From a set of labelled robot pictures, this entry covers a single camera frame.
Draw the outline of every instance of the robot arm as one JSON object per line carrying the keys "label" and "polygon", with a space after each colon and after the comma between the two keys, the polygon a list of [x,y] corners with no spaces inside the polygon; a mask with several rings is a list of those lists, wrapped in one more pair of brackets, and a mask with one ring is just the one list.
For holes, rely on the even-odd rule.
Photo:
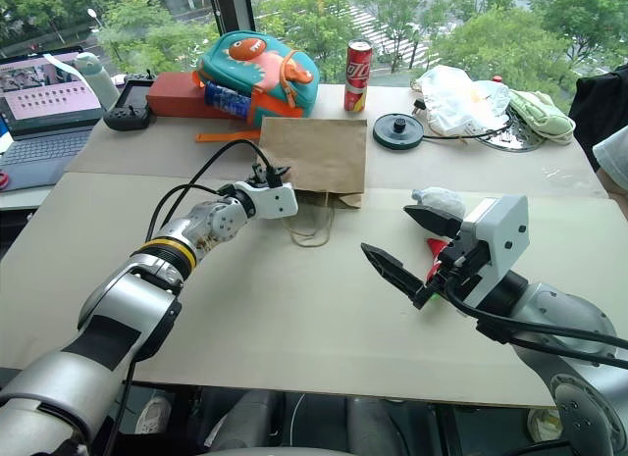
{"label": "robot arm", "polygon": [[[628,362],[616,359],[628,353],[615,344],[626,342],[612,339],[612,323],[594,304],[548,284],[530,284],[510,270],[529,244],[527,199],[487,198],[464,220],[425,206],[404,210],[423,228],[453,240],[426,283],[384,250],[362,244],[378,273],[418,309],[438,294],[476,318],[479,332],[511,343],[548,387],[563,434],[577,454],[612,456],[625,450]],[[559,328],[569,328],[572,336],[558,334],[564,331]],[[597,334],[609,339],[592,341]]]}
{"label": "robot arm", "polygon": [[182,305],[183,283],[203,257],[250,219],[297,211],[291,185],[227,185],[165,224],[88,297],[78,333],[35,360],[0,392],[2,454],[66,454],[100,429],[131,363],[153,356]]}

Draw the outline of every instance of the cartoon character print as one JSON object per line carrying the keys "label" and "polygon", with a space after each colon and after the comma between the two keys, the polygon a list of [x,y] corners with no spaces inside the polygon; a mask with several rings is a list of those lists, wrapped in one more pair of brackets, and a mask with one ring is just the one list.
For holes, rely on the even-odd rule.
{"label": "cartoon character print", "polygon": [[[225,50],[230,58],[244,62],[245,65],[255,65],[261,72],[262,79],[255,82],[255,86],[268,91],[279,83],[280,66],[284,58],[277,51],[266,51],[266,42],[257,37],[247,37],[234,42]],[[312,74],[301,68],[293,59],[286,63],[286,80],[299,83],[312,81]]]}

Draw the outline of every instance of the teal backpack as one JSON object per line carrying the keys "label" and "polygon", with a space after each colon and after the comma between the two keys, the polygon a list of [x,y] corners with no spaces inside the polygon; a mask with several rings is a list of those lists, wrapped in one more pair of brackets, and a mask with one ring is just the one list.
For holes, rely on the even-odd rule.
{"label": "teal backpack", "polygon": [[305,53],[254,31],[223,34],[198,60],[194,81],[208,81],[251,97],[247,121],[264,116],[307,117],[316,102],[319,73]]}

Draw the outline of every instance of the cord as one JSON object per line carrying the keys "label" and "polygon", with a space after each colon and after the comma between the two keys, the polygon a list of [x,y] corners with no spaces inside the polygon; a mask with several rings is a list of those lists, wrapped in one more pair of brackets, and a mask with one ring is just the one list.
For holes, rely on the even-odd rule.
{"label": "cord", "polygon": [[[458,310],[462,311],[464,314],[471,316],[478,321],[484,321],[486,323],[498,324],[499,327],[505,329],[516,329],[520,331],[532,331],[537,333],[545,333],[550,335],[559,335],[559,336],[568,336],[572,338],[581,338],[589,341],[601,341],[607,343],[610,338],[617,339],[621,342],[626,340],[622,340],[621,338],[617,338],[614,336],[603,335],[593,332],[587,332],[586,330],[572,329],[566,327],[559,326],[547,326],[544,324],[534,324],[529,322],[520,322],[515,321],[513,319],[505,318],[502,316],[497,316],[495,314],[491,314],[485,311],[481,311],[476,309],[475,307],[471,307],[465,304],[460,298],[457,297],[455,293],[456,288],[456,280],[448,279],[445,283],[445,295],[447,300]],[[520,346],[521,348],[527,348],[530,350],[540,351],[542,353],[549,353],[552,355],[564,356],[567,358],[574,358],[577,360],[583,360],[593,363],[602,363],[609,366],[614,366],[616,368],[628,369],[628,361],[618,360],[616,358],[603,357],[600,355],[585,353],[581,351],[572,351],[564,348],[560,348],[552,345],[543,345],[540,343],[535,343],[529,340],[522,340],[515,337],[508,337],[508,343],[516,346]]]}
{"label": "cord", "polygon": [[294,431],[294,419],[296,417],[296,411],[298,410],[299,405],[301,405],[301,401],[303,400],[304,397],[305,397],[305,394],[304,393],[301,394],[298,401],[296,402],[296,405],[294,406],[294,410],[292,411],[292,418],[290,419],[290,447],[292,447],[292,436],[293,436],[293,431]]}
{"label": "cord", "polygon": [[144,239],[144,241],[147,242],[153,237],[153,230],[155,230],[155,224],[157,223],[157,218],[159,217],[161,208],[163,208],[164,204],[166,204],[166,201],[168,201],[168,198],[170,198],[177,191],[181,191],[182,189],[190,190],[191,188],[200,189],[202,191],[207,191],[208,193],[218,195],[218,191],[208,188],[207,186],[200,185],[200,184],[186,183],[186,184],[179,184],[175,186],[166,194],[164,194],[162,198],[159,200],[159,203],[157,203],[157,206],[155,207],[155,210],[153,211],[153,215],[150,218],[150,224],[148,225],[148,232],[146,233],[146,238]]}
{"label": "cord", "polygon": [[529,340],[522,340],[515,337],[510,338],[508,342],[511,345],[519,346],[520,348],[527,348],[528,350],[540,351],[541,353],[548,353],[550,355],[558,355],[564,356],[566,358],[573,358],[575,360],[588,361],[596,365],[609,365],[615,368],[628,370],[628,361],[626,360],[600,356],[593,353],[585,353],[584,351],[571,351],[565,348],[561,348],[559,346],[543,345],[541,343]]}
{"label": "cord", "polygon": [[[270,164],[270,162],[264,155],[264,152],[262,152],[259,147],[253,144],[253,142],[247,139],[234,140],[233,142],[225,144],[223,147],[221,147],[214,155],[212,155],[212,157],[207,161],[207,163],[203,165],[203,167],[201,167],[201,169],[196,173],[196,175],[192,177],[192,179],[189,181],[189,184],[190,185],[195,184],[198,181],[198,179],[205,172],[207,172],[207,169],[209,169],[214,164],[214,162],[216,162],[220,158],[221,155],[223,155],[232,147],[236,145],[241,145],[241,144],[248,145],[249,147],[251,147],[257,153],[259,158],[262,159],[262,162],[264,162],[264,165],[266,166],[266,177],[268,180],[268,185],[270,187],[281,186],[282,185],[281,178],[275,173],[275,169],[273,168],[273,166]],[[173,203],[172,207],[170,208],[170,211],[168,211],[168,214],[164,218],[164,222],[162,226],[173,217],[173,214],[175,214],[175,211],[177,210],[177,208],[179,207],[179,205],[181,204],[181,202],[187,195],[188,191],[189,191],[189,188],[184,189],[183,192],[177,198],[177,200]]]}
{"label": "cord", "polygon": [[526,446],[525,448],[519,448],[515,449],[514,451],[509,451],[503,456],[522,456],[524,454],[544,451],[546,449],[562,448],[565,446],[570,446],[569,441],[567,441],[566,439],[553,439],[551,441],[542,441],[540,443],[534,443]]}
{"label": "cord", "polygon": [[129,369],[127,370],[127,381],[125,382],[125,387],[122,391],[122,399],[120,399],[120,407],[118,407],[116,420],[114,421],[114,425],[111,427],[111,431],[109,432],[109,437],[107,438],[107,444],[105,445],[105,450],[103,451],[102,456],[111,456],[111,453],[114,450],[114,444],[116,444],[116,438],[118,437],[118,430],[120,429],[120,424],[122,423],[122,417],[125,415],[125,409],[127,408],[127,401],[129,400],[129,392],[131,391],[133,373],[135,373],[135,361],[131,361],[131,364],[129,365]]}
{"label": "cord", "polygon": [[491,129],[487,130],[482,134],[474,134],[474,135],[424,135],[424,139],[432,139],[432,140],[457,140],[457,139],[476,139],[479,137],[490,137],[492,135],[497,135],[500,132],[504,132],[508,130],[512,126],[512,117],[508,115],[508,121],[503,127],[499,129]]}
{"label": "cord", "polygon": [[[334,208],[334,206],[329,205],[329,199],[330,192],[326,191],[325,207],[328,208],[328,214],[326,216],[327,219],[318,227],[316,227],[312,232],[300,232],[292,228],[286,219],[282,219],[284,227],[289,232],[290,240],[292,240],[293,243],[303,248],[316,248],[322,247],[330,241],[330,238],[332,236],[332,226],[334,225],[334,218],[336,216],[336,209]],[[325,238],[323,238],[323,240],[319,241],[318,243],[305,243],[306,240],[312,240],[322,228],[326,229]]]}
{"label": "cord", "polygon": [[514,319],[510,319],[490,312],[481,311],[475,307],[471,307],[465,304],[455,293],[456,279],[448,279],[445,283],[445,295],[449,302],[451,302],[457,309],[464,312],[466,315],[475,319],[499,323],[506,329],[516,329],[519,331],[531,331],[535,333],[545,333],[548,335],[566,336],[569,338],[578,338],[582,340],[595,341],[600,343],[606,343],[608,345],[616,346],[628,350],[628,340],[618,338],[616,336],[606,335],[603,333],[595,333],[588,330],[574,329],[571,327],[562,326],[550,326],[546,324],[536,324],[531,322],[521,322]]}
{"label": "cord", "polygon": [[391,421],[392,426],[396,430],[396,432],[397,432],[397,434],[399,436],[399,439],[403,443],[403,449],[405,450],[405,456],[411,456],[412,453],[410,453],[410,446],[408,445],[408,442],[405,439],[405,436],[403,435],[403,432],[401,431],[401,428],[399,427],[397,422],[394,420],[394,418],[391,417],[390,415],[389,415],[389,420]]}

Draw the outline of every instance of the laptop screen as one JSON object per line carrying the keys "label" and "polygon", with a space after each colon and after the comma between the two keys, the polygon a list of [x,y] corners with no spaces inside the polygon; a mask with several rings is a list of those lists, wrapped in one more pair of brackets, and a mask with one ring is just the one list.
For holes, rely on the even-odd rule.
{"label": "laptop screen", "polygon": [[[51,52],[74,66],[79,50]],[[0,114],[13,135],[86,126],[102,115],[98,98],[82,81],[41,54],[0,61]]]}

